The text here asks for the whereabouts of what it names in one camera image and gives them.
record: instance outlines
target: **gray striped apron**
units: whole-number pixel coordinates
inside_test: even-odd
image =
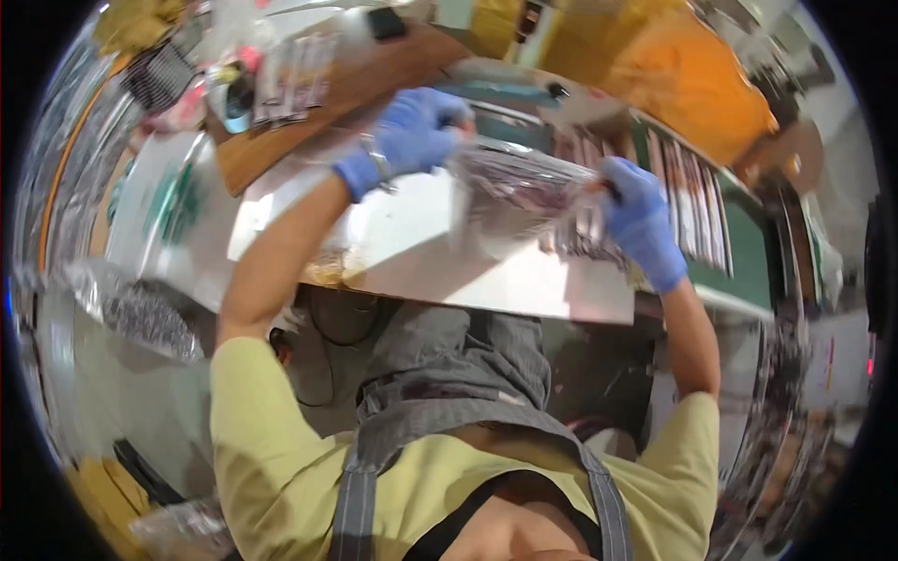
[[[371,396],[359,406],[371,406]],[[554,435],[589,477],[593,507],[602,533],[603,561],[630,561],[627,514],[621,495],[602,463],[558,420],[536,408],[493,399],[448,398],[390,400],[356,430],[340,480],[329,561],[373,561],[374,497],[378,474],[388,469],[402,448],[429,434],[471,424],[511,425]]]

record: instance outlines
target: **hand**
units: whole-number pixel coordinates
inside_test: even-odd
[[[430,172],[473,130],[472,121],[473,113],[462,98],[417,88],[396,94],[377,119],[372,134],[392,176]],[[354,150],[333,168],[356,203],[381,181],[390,179],[381,177],[365,148]]]
[[[686,259],[674,243],[669,209],[658,178],[635,163],[610,156],[604,159],[605,177],[621,192],[621,203],[602,193],[605,224],[612,239],[646,273],[660,294],[686,276]]]

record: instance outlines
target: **person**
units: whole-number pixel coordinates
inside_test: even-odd
[[[248,560],[704,558],[717,501],[718,345],[658,179],[621,158],[604,160],[621,200],[603,211],[661,296],[680,396],[635,462],[596,458],[545,412],[540,322],[485,311],[404,304],[375,345],[357,430],[322,439],[305,422],[266,342],[271,321],[350,203],[385,175],[430,171],[470,131],[459,98],[400,92],[372,136],[235,267],[211,365],[211,431],[237,548]]]

